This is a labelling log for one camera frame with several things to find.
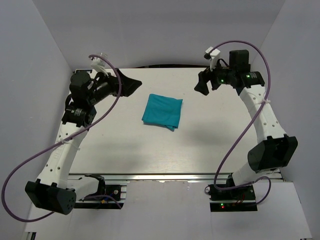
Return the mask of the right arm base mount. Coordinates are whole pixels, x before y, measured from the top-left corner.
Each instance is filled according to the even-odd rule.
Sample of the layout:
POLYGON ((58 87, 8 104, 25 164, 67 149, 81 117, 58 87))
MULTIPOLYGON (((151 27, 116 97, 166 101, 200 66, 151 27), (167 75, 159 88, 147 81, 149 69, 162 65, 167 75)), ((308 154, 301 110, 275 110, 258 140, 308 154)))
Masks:
POLYGON ((221 191, 210 184, 204 188, 204 193, 209 196, 212 213, 256 212, 258 210, 252 185, 221 191))

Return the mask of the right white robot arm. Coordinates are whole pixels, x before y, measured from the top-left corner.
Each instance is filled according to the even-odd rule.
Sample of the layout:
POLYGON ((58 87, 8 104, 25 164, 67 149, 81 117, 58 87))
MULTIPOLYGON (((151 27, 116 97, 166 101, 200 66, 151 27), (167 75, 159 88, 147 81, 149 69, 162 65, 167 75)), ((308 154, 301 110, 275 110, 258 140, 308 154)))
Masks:
POLYGON ((230 85, 245 104, 253 121, 257 145, 247 154, 247 163, 233 172, 226 184, 226 195, 236 200, 244 193, 242 185, 251 183, 268 171, 288 165, 298 146, 297 138, 281 127, 267 98, 265 81, 258 71, 251 71, 248 50, 232 50, 229 62, 221 65, 220 51, 209 47, 204 54, 209 67, 198 74, 195 91, 209 94, 222 85, 230 85))

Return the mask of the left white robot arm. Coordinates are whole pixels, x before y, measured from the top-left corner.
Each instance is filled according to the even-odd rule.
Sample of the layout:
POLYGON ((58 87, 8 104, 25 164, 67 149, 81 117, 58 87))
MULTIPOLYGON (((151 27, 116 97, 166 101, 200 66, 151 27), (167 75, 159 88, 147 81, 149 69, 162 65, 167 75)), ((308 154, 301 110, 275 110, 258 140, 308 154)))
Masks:
POLYGON ((40 209, 69 214, 76 201, 87 197, 99 200, 105 196, 105 179, 97 174, 85 174, 69 180, 72 163, 80 144, 97 114, 95 105, 108 96, 129 97, 141 85, 140 80, 98 72, 94 78, 85 70, 77 70, 70 78, 65 110, 57 134, 55 147, 36 181, 28 181, 25 192, 40 209))

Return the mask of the teal t-shirt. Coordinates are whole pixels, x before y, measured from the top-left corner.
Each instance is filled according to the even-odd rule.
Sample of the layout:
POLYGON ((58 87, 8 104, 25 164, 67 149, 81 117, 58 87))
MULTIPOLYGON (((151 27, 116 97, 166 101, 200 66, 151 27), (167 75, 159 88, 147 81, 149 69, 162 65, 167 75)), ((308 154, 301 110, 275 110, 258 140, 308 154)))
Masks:
POLYGON ((174 131, 179 127, 183 99, 151 93, 142 116, 144 124, 166 127, 174 131))

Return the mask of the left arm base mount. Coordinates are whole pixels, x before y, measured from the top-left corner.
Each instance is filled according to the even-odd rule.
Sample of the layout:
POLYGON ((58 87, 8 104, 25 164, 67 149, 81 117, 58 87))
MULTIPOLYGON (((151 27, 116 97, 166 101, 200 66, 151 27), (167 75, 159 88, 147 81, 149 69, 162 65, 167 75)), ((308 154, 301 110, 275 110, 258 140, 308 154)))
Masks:
POLYGON ((97 174, 70 179, 68 186, 75 189, 75 209, 120 210, 127 194, 126 183, 107 180, 97 174))

